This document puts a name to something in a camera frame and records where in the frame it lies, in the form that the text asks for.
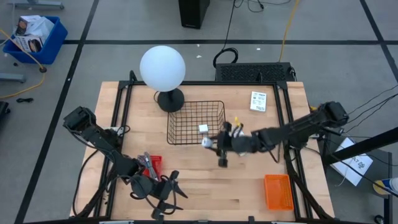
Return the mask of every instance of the white globe lamp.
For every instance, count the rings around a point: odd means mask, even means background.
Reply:
[[[176,112],[184,104],[184,94],[177,87],[185,77],[184,59],[168,46],[156,46],[142,56],[139,65],[145,84],[159,91],[157,103],[166,112]]]

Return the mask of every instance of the wire basket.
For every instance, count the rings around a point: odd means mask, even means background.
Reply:
[[[204,136],[215,136],[225,122],[222,101],[190,101],[177,112],[169,113],[167,142],[169,144],[201,144]],[[207,124],[208,132],[200,133],[199,125]]]

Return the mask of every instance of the yellow cable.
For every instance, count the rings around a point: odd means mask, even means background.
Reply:
[[[294,13],[296,12],[296,8],[297,8],[297,5],[299,4],[299,1],[300,1],[300,0],[296,0],[296,2],[295,2],[295,4],[294,4],[294,7],[293,7],[293,11],[292,11],[292,13],[290,14],[290,18],[289,18],[289,21],[288,21],[288,23],[287,23],[286,30],[285,30],[285,34],[284,34],[284,39],[283,39],[283,41],[282,41],[282,48],[281,48],[281,50],[280,50],[280,55],[279,55],[279,61],[278,61],[278,62],[280,62],[280,61],[282,60],[282,57],[284,56],[284,47],[285,47],[285,40],[286,40],[287,31],[289,30],[290,25],[292,24],[292,20],[293,20],[293,17],[294,17]]]
[[[22,52],[24,52],[24,53],[27,54],[31,59],[33,59],[33,60],[39,65],[39,67],[40,67],[41,69],[44,69],[44,66],[43,66],[39,61],[37,61],[36,58],[34,58],[30,53],[26,52],[19,44],[17,44],[17,42],[15,42],[14,40],[12,40],[11,37],[10,37],[7,33],[5,33],[2,29],[0,29],[0,32],[2,32],[2,33],[7,37],[7,40],[10,40],[10,41],[11,41],[12,43],[14,43]],[[38,84],[36,84],[36,85],[34,85],[34,86],[31,86],[31,87],[29,87],[29,88],[27,88],[27,89],[25,89],[25,90],[21,90],[21,91],[19,91],[19,92],[17,92],[17,93],[13,93],[13,94],[6,95],[6,96],[0,96],[0,99],[10,98],[10,97],[13,97],[13,96],[20,95],[21,93],[25,93],[25,92],[27,92],[27,91],[29,91],[29,90],[33,90],[34,88],[41,86],[41,84],[43,84],[44,80],[45,80],[45,73],[43,73],[43,77],[42,77],[41,81],[40,81]]]

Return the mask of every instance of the red object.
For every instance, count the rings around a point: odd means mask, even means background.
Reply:
[[[157,178],[160,180],[160,176],[162,175],[162,156],[150,156],[150,160],[152,161]],[[144,170],[144,175],[150,177],[148,169]]]

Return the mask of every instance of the white sphere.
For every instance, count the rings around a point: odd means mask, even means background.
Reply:
[[[156,46],[142,56],[139,70],[146,85],[157,91],[170,91],[184,79],[185,63],[175,49]]]

